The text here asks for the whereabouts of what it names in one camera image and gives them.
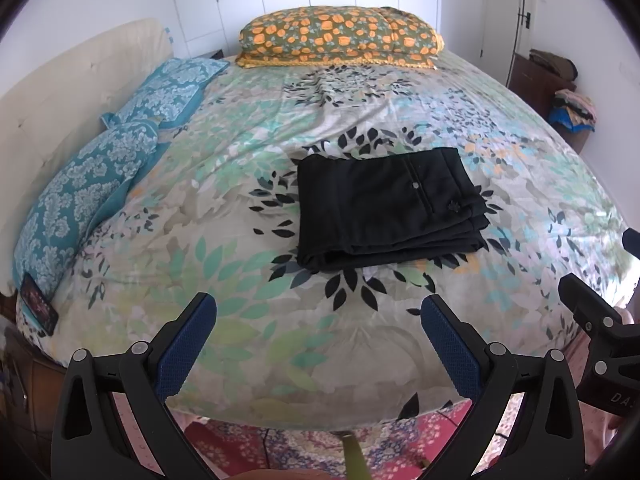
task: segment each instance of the upholstered headboard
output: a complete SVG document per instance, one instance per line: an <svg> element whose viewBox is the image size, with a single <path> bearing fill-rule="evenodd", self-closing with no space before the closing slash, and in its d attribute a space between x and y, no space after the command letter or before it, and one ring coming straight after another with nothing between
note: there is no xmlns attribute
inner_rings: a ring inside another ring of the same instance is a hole
<svg viewBox="0 0 640 480"><path fill-rule="evenodd" d="M34 70L0 98L0 292L10 296L22 224L60 167L172 55L164 27L139 20L108 30Z"/></svg>

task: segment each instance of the orange floral pillow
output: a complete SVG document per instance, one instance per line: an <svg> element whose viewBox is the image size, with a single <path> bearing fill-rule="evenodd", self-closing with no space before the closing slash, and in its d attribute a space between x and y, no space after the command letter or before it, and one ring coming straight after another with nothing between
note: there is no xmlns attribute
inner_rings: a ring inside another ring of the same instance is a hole
<svg viewBox="0 0 640 480"><path fill-rule="evenodd" d="M268 65L378 63L435 68L444 41L431 25L392 7L300 7L265 14L240 32L236 62Z"/></svg>

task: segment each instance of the electrical outlet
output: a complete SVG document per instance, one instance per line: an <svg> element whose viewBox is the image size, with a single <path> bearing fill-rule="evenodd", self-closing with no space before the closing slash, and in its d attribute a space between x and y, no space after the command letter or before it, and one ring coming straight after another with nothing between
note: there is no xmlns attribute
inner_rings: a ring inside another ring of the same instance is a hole
<svg viewBox="0 0 640 480"><path fill-rule="evenodd" d="M640 91L640 74L629 68L624 61L620 61L618 71L622 74L623 78L629 81L636 88L636 90Z"/></svg>

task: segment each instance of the black trousers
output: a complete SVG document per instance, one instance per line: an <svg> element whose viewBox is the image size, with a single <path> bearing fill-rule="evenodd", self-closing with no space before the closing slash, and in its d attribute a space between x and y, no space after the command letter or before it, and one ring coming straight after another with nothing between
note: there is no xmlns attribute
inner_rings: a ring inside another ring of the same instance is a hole
<svg viewBox="0 0 640 480"><path fill-rule="evenodd" d="M486 205L458 150L367 160L310 155L298 165L298 263L311 270L470 253L484 246Z"/></svg>

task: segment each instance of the smartphone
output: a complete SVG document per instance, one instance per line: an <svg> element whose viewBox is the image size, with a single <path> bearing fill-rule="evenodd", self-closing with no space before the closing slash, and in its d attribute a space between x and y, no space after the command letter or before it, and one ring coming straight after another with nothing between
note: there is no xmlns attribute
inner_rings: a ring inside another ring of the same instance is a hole
<svg viewBox="0 0 640 480"><path fill-rule="evenodd" d="M58 322L58 313L44 297L40 287L28 272L25 272L22 278L20 297L44 332L47 335L53 335L53 329Z"/></svg>

